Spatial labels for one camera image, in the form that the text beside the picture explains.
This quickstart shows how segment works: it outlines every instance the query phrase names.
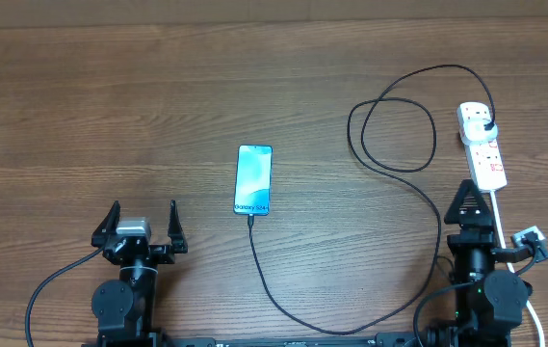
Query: wood grain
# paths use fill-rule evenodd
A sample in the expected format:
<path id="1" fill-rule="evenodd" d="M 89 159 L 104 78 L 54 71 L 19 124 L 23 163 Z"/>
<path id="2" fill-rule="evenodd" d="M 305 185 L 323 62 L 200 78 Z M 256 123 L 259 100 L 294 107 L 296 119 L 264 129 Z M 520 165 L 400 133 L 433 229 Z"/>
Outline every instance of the wood grain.
<path id="1" fill-rule="evenodd" d="M 274 147 L 272 213 L 256 220 L 255 242 L 279 302 L 337 330 L 399 306 L 427 273 L 435 219 L 415 194 L 353 160 L 345 126 L 357 102 L 443 63 L 474 68 L 494 94 L 507 234 L 538 225 L 548 235 L 548 18 L 0 30 L 0 345 L 24 345 L 32 291 L 91 251 L 113 200 L 124 216 L 149 216 L 158 241 L 178 200 L 190 252 L 161 268 L 155 313 L 171 335 L 318 335 L 268 301 L 246 219 L 232 213 L 244 143 Z M 469 175 L 455 108 L 485 101 L 481 85 L 438 70 L 392 95 L 432 111 L 434 161 L 404 177 L 444 211 Z M 429 130 L 420 111 L 383 104 L 367 144 L 385 163 L 418 166 Z M 449 254 L 444 237 L 441 247 Z M 34 309 L 37 346 L 91 341 L 91 294 L 116 277 L 97 258 L 50 283 Z M 525 279 L 548 343 L 548 262 Z M 444 283 L 436 274 L 431 290 Z M 414 308 L 364 333 L 407 331 Z M 425 319 L 452 311 L 443 298 Z M 525 319 L 515 345 L 535 346 Z"/>
<path id="2" fill-rule="evenodd" d="M 548 0 L 0 0 L 0 28 L 548 16 Z"/>

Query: phone screen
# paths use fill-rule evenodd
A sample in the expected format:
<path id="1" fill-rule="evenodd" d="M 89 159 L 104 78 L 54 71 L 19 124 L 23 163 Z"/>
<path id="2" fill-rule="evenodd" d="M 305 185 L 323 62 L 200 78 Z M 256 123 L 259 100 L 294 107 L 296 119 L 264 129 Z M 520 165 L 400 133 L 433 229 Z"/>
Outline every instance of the phone screen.
<path id="1" fill-rule="evenodd" d="M 239 147 L 235 206 L 237 214 L 267 215 L 270 213 L 272 185 L 272 147 Z"/>

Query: black cable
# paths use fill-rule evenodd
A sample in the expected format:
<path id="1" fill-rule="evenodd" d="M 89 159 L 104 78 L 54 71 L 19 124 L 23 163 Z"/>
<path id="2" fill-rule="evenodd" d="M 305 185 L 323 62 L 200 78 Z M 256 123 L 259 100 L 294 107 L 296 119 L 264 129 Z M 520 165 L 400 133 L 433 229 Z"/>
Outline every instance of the black cable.
<path id="1" fill-rule="evenodd" d="M 447 260 L 447 262 L 449 262 L 449 265 L 451 265 L 451 270 L 454 271 L 454 262 L 451 261 L 450 258 L 448 258 L 447 256 L 444 256 L 444 255 L 439 255 L 437 258 Z M 448 281 L 450 284 L 453 284 L 453 282 L 452 282 L 451 279 L 449 278 L 449 275 L 447 274 L 447 272 L 445 271 L 445 269 L 443 269 L 443 267 L 440 266 L 440 264 L 438 263 L 438 261 L 436 261 L 436 267 L 438 267 L 438 271 L 440 271 L 440 273 L 443 275 L 443 277 L 444 277 L 445 279 L 447 279 L 447 281 Z"/>
<path id="2" fill-rule="evenodd" d="M 435 292 L 423 298 L 421 302 L 419 302 L 419 305 L 417 305 L 417 308 L 415 309 L 415 314 L 412 317 L 412 332 L 415 334 L 415 338 L 417 339 L 417 342 L 419 342 L 420 347 L 424 347 L 424 344 L 421 342 L 421 338 L 419 337 L 419 313 L 421 313 L 421 309 L 428 303 L 428 301 L 434 299 L 435 297 L 439 295 L 443 295 L 451 290 L 456 290 L 456 289 L 464 288 L 467 286 L 471 286 L 473 284 L 475 283 L 468 282 L 468 283 L 450 285 L 442 289 L 436 290 Z"/>
<path id="3" fill-rule="evenodd" d="M 454 266 L 454 262 L 450 258 L 448 258 L 447 256 L 439 255 L 439 256 L 437 256 L 437 258 L 447 260 L 447 262 L 449 263 L 449 266 L 451 266 L 452 271 L 454 271 L 454 269 L 456 269 L 456 267 Z"/>
<path id="4" fill-rule="evenodd" d="M 456 68 L 461 68 L 463 70 L 466 70 L 468 72 L 470 72 L 471 74 L 473 74 L 478 80 L 479 82 L 482 84 L 483 88 L 485 89 L 485 92 L 487 93 L 487 97 L 489 98 L 489 102 L 490 102 L 490 105 L 491 105 L 491 108 L 492 108 L 492 119 L 491 119 L 491 122 L 489 124 L 486 124 L 485 125 L 485 129 L 491 129 L 492 126 L 494 125 L 494 121 L 496 119 L 496 112 L 495 112 L 495 108 L 494 108 L 494 101 L 492 100 L 492 95 L 491 93 L 489 92 L 489 89 L 487 88 L 486 84 L 484 83 L 484 81 L 482 80 L 482 78 L 475 72 L 473 71 L 472 69 L 468 68 L 468 67 L 464 67 L 464 66 L 461 66 L 461 65 L 440 65 L 440 66 L 435 66 L 435 67 L 426 67 L 426 68 L 422 68 L 422 69 L 419 69 L 417 71 L 414 71 L 414 72 L 410 72 L 409 74 L 406 74 L 400 78 L 398 78 L 396 81 L 394 81 L 392 84 L 389 85 L 389 87 L 387 87 L 381 94 L 378 98 L 374 99 L 374 100 L 369 100 L 369 101 L 364 101 L 364 102 L 361 102 L 361 103 L 358 103 L 357 105 L 355 105 L 352 109 L 351 109 L 351 112 L 349 113 L 349 118 L 348 118 L 348 121 L 347 121 L 347 142 L 349 144 L 349 148 L 351 149 L 351 152 L 352 152 L 352 155 L 354 155 L 354 157 L 357 159 L 357 161 L 363 165 L 365 168 L 377 173 L 377 174 L 382 174 L 386 177 L 389 177 L 389 178 L 393 178 L 395 180 L 398 180 L 400 182 L 402 182 L 403 184 L 407 185 L 408 187 L 412 188 L 413 190 L 415 190 L 427 203 L 428 205 L 431 207 L 433 213 L 434 213 L 434 216 L 436 217 L 436 222 L 437 222 L 437 234 L 436 234 L 436 243 L 435 243 L 435 246 L 434 246 L 434 256 L 432 258 L 432 262 L 431 262 L 431 267 L 430 267 L 430 271 L 428 272 L 428 275 L 426 277 L 426 280 L 424 281 L 423 285 L 421 286 L 421 288 L 419 289 L 419 291 L 412 297 L 410 298 L 410 300 L 408 300 L 406 303 L 404 303 L 402 306 L 398 307 L 397 309 L 389 312 L 388 314 L 385 314 L 383 315 L 382 317 L 368 323 L 368 324 L 365 324 L 363 326 L 360 326 L 358 328 L 355 328 L 353 330 L 349 330 L 349 331 L 342 331 L 342 332 L 337 332 L 337 331 L 330 331 L 330 330 L 326 330 L 326 329 L 322 329 L 322 328 L 319 328 L 319 327 L 316 327 L 316 326 L 313 326 L 307 322 L 304 322 L 302 320 L 300 320 L 299 318 L 297 318 L 296 316 L 294 316 L 293 314 L 289 313 L 288 311 L 286 311 L 284 308 L 282 308 L 274 299 L 274 297 L 272 296 L 272 294 L 270 293 L 270 290 L 267 286 L 267 283 L 265 282 L 265 277 L 263 276 L 263 272 L 261 271 L 261 266 L 258 262 L 258 257 L 256 255 L 256 250 L 254 249 L 254 243 L 252 241 L 252 226 L 254 224 L 254 216 L 248 216 L 248 231 L 249 231 L 249 239 L 250 239 L 250 245 L 252 247 L 252 255 L 254 256 L 254 262 L 256 263 L 256 268 L 258 270 L 258 273 L 259 273 L 259 276 L 261 277 L 261 281 L 263 282 L 263 287 L 265 289 L 265 292 L 267 293 L 267 296 L 270 298 L 270 300 L 272 301 L 272 304 L 274 304 L 274 306 L 279 309 L 282 313 L 284 313 L 284 315 L 286 315 L 287 317 L 291 318 L 292 320 L 304 325 L 305 327 L 307 328 L 310 328 L 312 330 L 315 330 L 319 333 L 323 333 L 323 334 L 337 334 L 337 335 L 344 335 L 344 334 L 355 334 L 355 333 L 358 333 L 358 332 L 361 332 L 367 328 L 370 328 L 374 325 L 376 325 L 377 323 L 379 322 L 382 322 L 384 321 L 385 319 L 393 316 L 393 315 L 396 315 L 398 314 L 399 312 L 403 311 L 405 308 L 409 307 L 410 305 L 412 305 L 412 303 L 414 303 L 423 293 L 424 291 L 426 290 L 426 288 L 428 287 L 428 284 L 430 283 L 430 279 L 431 279 L 431 276 L 434 272 L 434 267 L 436 266 L 436 263 L 437 263 L 437 258 L 438 258 L 438 248 L 440 246 L 440 237 L 441 237 L 441 234 L 442 234 L 442 225 L 441 225 L 441 221 L 440 221 L 440 212 L 438 212 L 438 208 L 436 208 L 436 205 L 434 204 L 434 202 L 421 190 L 419 189 L 417 186 L 415 186 L 414 184 L 410 183 L 409 181 L 403 179 L 403 178 L 400 178 L 400 177 L 397 177 L 391 173 L 387 173 L 385 171 L 381 171 L 379 169 L 376 169 L 370 165 L 368 165 L 365 161 L 363 161 L 359 155 L 357 154 L 356 150 L 354 149 L 354 146 L 352 145 L 352 139 L 351 139 L 351 120 L 352 120 L 352 115 L 354 114 L 354 111 L 356 109 L 358 109 L 359 107 L 363 106 L 363 105 L 367 105 L 367 104 L 370 104 L 372 103 L 372 107 L 370 108 L 370 111 L 368 112 L 368 115 L 366 116 L 366 119 L 365 121 L 363 122 L 363 126 L 361 128 L 361 146 L 363 148 L 363 151 L 364 153 L 368 156 L 368 158 L 370 158 L 370 160 L 372 160 L 372 162 L 374 162 L 376 165 L 380 166 L 381 168 L 384 168 L 386 170 L 389 170 L 389 171 L 392 171 L 392 172 L 395 172 L 395 173 L 416 173 L 416 172 L 419 172 L 419 171 L 422 171 L 424 168 L 426 168 L 430 163 L 431 163 L 431 160 L 433 159 L 434 157 L 434 154 L 436 153 L 436 127 L 434 125 L 434 119 L 432 118 L 431 116 L 431 113 L 430 111 L 428 111 L 428 109 L 426 107 L 424 107 L 422 104 L 420 104 L 419 102 L 417 101 L 414 101 L 414 100 L 410 100 L 410 99 L 407 99 L 407 98 L 401 98 L 401 97 L 387 97 L 385 98 L 385 96 L 387 95 L 387 93 L 389 93 L 393 87 L 398 84 L 400 81 L 406 79 L 407 77 L 410 77 L 412 75 L 415 75 L 415 74 L 418 74 L 418 73 L 421 73 L 421 72 L 424 72 L 424 71 L 428 71 L 428 70 L 432 70 L 432 69 L 436 69 L 436 68 L 443 68 L 443 67 L 456 67 Z M 370 154 L 370 152 L 368 151 L 368 148 L 366 147 L 365 145 L 365 141 L 364 141 L 364 134 L 365 134 L 365 129 L 366 129 L 366 126 L 368 124 L 368 119 L 370 118 L 370 116 L 372 116 L 372 113 L 374 112 L 375 108 L 377 107 L 378 103 L 381 102 L 381 101 L 400 101 L 400 102 L 405 102 L 405 103 L 410 103 L 410 104 L 413 104 L 419 108 L 421 108 L 425 113 L 426 115 L 428 116 L 428 118 L 430 119 L 430 123 L 431 123 L 431 130 L 432 130 L 432 148 L 431 148 L 431 155 L 430 155 L 430 158 L 428 159 L 428 161 L 416 168 L 416 169 L 397 169 L 397 168 L 392 168 L 390 166 L 387 166 L 387 165 L 384 165 L 382 163 L 380 163 L 377 159 L 374 158 L 374 156 L 372 156 Z"/>
<path id="5" fill-rule="evenodd" d="M 30 304 L 28 304 L 27 309 L 25 310 L 25 339 L 27 340 L 27 345 L 29 347 L 34 347 L 34 341 L 32 341 L 32 333 L 30 332 L 30 316 L 32 315 L 32 308 L 34 307 L 34 301 L 36 300 L 37 296 L 40 294 L 41 290 L 44 288 L 45 285 L 47 285 L 50 281 L 55 279 L 57 276 L 63 274 L 64 272 L 68 270 L 74 269 L 75 267 L 92 259 L 93 257 L 97 256 L 100 252 L 102 252 L 102 248 L 95 250 L 90 255 L 87 255 L 84 258 L 73 262 L 72 264 L 66 266 L 63 269 L 56 271 L 53 275 L 49 276 L 46 280 L 44 280 L 39 285 L 38 288 L 36 288 L 36 290 L 34 291 L 34 294 L 32 294 L 32 299 L 30 299 Z"/>
<path id="6" fill-rule="evenodd" d="M 523 268 L 516 271 L 515 275 L 522 276 L 522 274 L 531 270 L 531 268 L 536 264 L 536 261 L 539 258 L 539 249 L 535 246 L 535 244 L 531 244 L 531 246 L 533 247 L 533 252 L 534 252 L 533 259 L 528 264 L 526 264 Z"/>

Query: blue phone wallpaper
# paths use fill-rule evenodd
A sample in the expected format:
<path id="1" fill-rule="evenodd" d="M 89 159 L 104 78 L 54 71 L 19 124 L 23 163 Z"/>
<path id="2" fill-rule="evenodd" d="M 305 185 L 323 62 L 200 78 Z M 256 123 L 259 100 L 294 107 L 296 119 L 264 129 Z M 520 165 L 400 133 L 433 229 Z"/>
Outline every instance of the blue phone wallpaper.
<path id="1" fill-rule="evenodd" d="M 240 146 L 237 158 L 234 211 L 238 214 L 270 213 L 272 148 Z"/>

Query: white power strip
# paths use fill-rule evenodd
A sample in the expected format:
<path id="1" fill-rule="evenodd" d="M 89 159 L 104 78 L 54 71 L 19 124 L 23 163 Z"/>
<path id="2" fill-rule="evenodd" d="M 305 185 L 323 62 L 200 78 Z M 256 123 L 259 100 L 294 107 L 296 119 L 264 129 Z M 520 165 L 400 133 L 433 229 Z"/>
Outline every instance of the white power strip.
<path id="1" fill-rule="evenodd" d="M 503 159 L 496 142 L 498 132 L 482 133 L 482 128 L 476 128 L 476 124 L 479 121 L 483 123 L 488 120 L 490 120 L 489 108 L 480 102 L 464 102 L 457 108 L 459 136 L 464 142 L 470 174 L 479 190 L 490 195 L 500 246 L 501 248 L 506 248 L 507 244 L 505 243 L 505 235 L 501 225 L 501 217 L 495 193 L 507 185 Z M 476 131 L 472 135 L 469 135 L 467 132 L 471 128 L 476 128 Z M 511 272 L 515 272 L 511 263 L 507 263 L 507 267 Z M 526 307 L 535 321 L 536 330 L 539 335 L 539 347 L 545 347 L 545 335 L 543 334 L 543 327 L 541 326 L 539 317 L 536 315 L 530 301 L 527 302 Z"/>
<path id="2" fill-rule="evenodd" d="M 464 102 L 457 108 L 460 136 L 464 137 L 464 124 L 490 120 L 489 108 L 480 102 Z M 503 159 L 496 139 L 465 145 L 468 168 L 475 184 L 483 193 L 501 189 L 507 185 Z"/>

